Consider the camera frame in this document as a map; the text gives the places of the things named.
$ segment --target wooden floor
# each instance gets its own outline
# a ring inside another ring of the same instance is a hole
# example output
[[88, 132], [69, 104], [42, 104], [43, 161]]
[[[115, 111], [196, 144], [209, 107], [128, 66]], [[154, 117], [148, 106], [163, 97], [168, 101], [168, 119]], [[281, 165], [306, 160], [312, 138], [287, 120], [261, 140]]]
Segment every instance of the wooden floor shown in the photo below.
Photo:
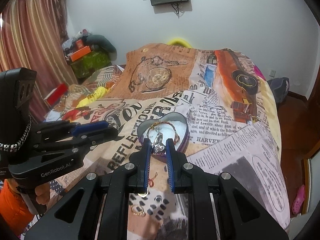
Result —
[[293, 97], [287, 97], [278, 109], [282, 139], [281, 168], [290, 210], [299, 187], [304, 183], [303, 156], [320, 140], [310, 116], [306, 104]]

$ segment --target human hand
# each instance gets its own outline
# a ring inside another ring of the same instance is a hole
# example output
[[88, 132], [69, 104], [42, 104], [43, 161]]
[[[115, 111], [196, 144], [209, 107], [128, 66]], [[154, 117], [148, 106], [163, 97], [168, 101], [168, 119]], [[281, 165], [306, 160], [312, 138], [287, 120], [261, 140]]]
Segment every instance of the human hand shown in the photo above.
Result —
[[[16, 193], [20, 194], [17, 190], [18, 183], [14, 179], [6, 179], [10, 189]], [[46, 205], [50, 200], [50, 184], [47, 182], [35, 188], [35, 193], [37, 195], [36, 201], [38, 204]]]

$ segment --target electrical outlet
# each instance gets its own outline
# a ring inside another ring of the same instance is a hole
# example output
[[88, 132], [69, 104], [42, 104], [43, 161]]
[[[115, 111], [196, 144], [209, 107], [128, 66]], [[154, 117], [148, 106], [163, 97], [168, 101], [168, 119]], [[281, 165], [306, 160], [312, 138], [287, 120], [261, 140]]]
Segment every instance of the electrical outlet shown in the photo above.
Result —
[[274, 69], [270, 69], [269, 76], [270, 77], [275, 77], [276, 76], [276, 71]]

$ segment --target striped curtain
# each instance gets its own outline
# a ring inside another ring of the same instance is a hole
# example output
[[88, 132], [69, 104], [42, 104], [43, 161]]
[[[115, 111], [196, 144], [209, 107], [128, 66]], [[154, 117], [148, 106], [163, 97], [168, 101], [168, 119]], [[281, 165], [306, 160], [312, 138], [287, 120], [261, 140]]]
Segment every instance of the striped curtain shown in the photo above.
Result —
[[10, 0], [2, 12], [0, 71], [37, 71], [30, 113], [38, 122], [50, 110], [43, 98], [61, 83], [77, 84], [61, 48], [67, 38], [65, 13], [59, 12], [63, 4], [65, 0]]

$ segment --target bed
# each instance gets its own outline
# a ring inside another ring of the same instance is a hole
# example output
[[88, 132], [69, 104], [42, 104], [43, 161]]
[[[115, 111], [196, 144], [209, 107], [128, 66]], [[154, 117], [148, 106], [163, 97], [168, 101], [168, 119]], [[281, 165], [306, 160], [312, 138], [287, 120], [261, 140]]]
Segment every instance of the bed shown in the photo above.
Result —
[[[111, 90], [76, 108], [99, 86]], [[177, 112], [188, 121], [188, 161], [206, 172], [228, 171], [284, 229], [289, 225], [276, 103], [258, 67], [240, 52], [148, 44], [127, 53], [123, 72], [107, 67], [70, 86], [54, 111], [71, 122], [106, 120], [119, 135], [92, 147], [82, 168], [50, 183], [48, 207], [88, 172], [102, 175], [127, 163], [141, 149], [137, 128], [144, 120]], [[167, 178], [166, 164], [151, 157], [148, 196], [130, 196], [128, 239], [187, 238], [187, 195], [173, 195]], [[135, 216], [132, 206], [146, 216]]]

